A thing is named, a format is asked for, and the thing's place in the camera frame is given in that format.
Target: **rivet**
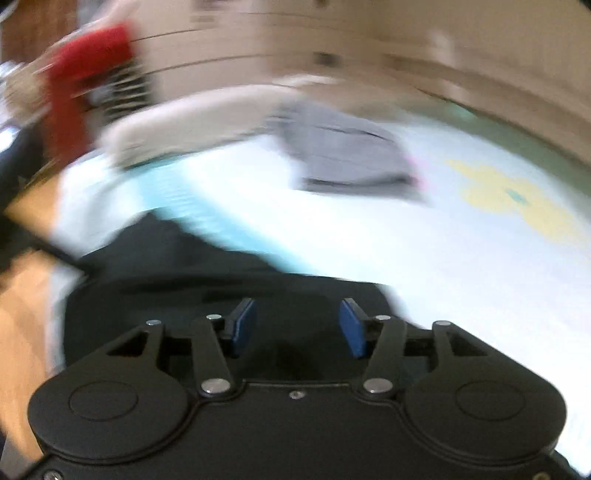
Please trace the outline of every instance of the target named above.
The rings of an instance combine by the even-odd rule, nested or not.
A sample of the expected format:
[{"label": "rivet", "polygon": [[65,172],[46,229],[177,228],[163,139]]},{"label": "rivet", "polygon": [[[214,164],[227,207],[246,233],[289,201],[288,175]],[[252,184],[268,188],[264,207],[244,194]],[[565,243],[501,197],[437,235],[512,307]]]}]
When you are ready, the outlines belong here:
[{"label": "rivet", "polygon": [[290,398],[292,400],[301,400],[306,396],[306,392],[302,392],[302,390],[294,390],[290,392]]},{"label": "rivet", "polygon": [[43,480],[64,480],[60,472],[48,470],[43,474]]},{"label": "rivet", "polygon": [[386,393],[392,390],[394,385],[386,378],[370,378],[363,382],[363,388],[369,393]]},{"label": "rivet", "polygon": [[201,388],[210,395],[219,395],[230,390],[230,382],[225,378],[209,378],[201,383]]}]

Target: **white fabric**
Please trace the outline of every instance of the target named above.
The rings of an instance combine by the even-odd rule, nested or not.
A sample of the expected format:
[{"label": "white fabric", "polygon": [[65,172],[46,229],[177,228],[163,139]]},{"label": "white fabric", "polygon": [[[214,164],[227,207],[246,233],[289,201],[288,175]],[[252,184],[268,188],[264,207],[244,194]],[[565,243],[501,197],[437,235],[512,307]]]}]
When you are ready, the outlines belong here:
[{"label": "white fabric", "polygon": [[[310,274],[388,285],[390,298],[413,322],[430,327],[437,320],[452,321],[548,379],[568,406],[557,450],[588,474],[590,247],[553,245],[520,219],[485,214],[463,203],[459,192],[466,179],[444,164],[489,159],[562,202],[558,187],[516,155],[452,128],[390,127],[418,162],[424,203],[293,190],[299,166],[266,136],[163,165],[162,188],[167,203],[187,211],[193,198],[207,199],[233,219],[237,230],[313,265]],[[89,241],[91,249],[108,242],[146,208],[133,179],[114,186],[112,171],[110,160],[98,157],[74,165],[64,179],[68,191],[56,233],[76,239],[85,251]],[[166,178],[175,180],[166,184]],[[202,225],[215,230],[210,219]],[[72,277],[62,281],[54,299],[63,298],[72,284]],[[54,311],[59,325],[59,310]],[[58,335],[59,327],[53,331]]]},{"label": "white fabric", "polygon": [[100,145],[120,167],[161,155],[199,151],[264,126],[282,103],[300,95],[275,85],[196,93],[115,122],[102,135]]}]

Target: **white sheet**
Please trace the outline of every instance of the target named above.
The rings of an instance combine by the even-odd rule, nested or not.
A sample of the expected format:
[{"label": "white sheet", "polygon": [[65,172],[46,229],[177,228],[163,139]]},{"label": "white sheet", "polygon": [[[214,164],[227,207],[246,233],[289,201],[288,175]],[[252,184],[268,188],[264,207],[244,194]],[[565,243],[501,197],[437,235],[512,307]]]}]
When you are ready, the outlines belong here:
[{"label": "white sheet", "polygon": [[[569,411],[557,449],[588,474],[589,237],[574,246],[555,245],[519,218],[480,212],[461,200],[466,179],[446,166],[447,160],[485,159],[507,175],[528,177],[569,208],[552,179],[519,157],[440,124],[391,128],[420,165],[424,203],[294,190],[298,165],[271,138],[257,137],[163,164],[155,177],[153,169],[136,172],[116,187],[107,159],[76,164],[64,179],[68,190],[56,235],[87,245],[92,232],[97,248],[138,212],[164,206],[166,216],[221,243],[229,235],[230,243],[240,244],[236,232],[243,232],[251,243],[240,248],[266,250],[279,263],[288,259],[285,268],[388,285],[413,322],[450,320],[556,385]],[[152,179],[144,181],[144,174]],[[93,210],[99,196],[100,209]],[[92,219],[87,226],[84,218]],[[72,278],[62,279],[61,294],[71,284]]]}]

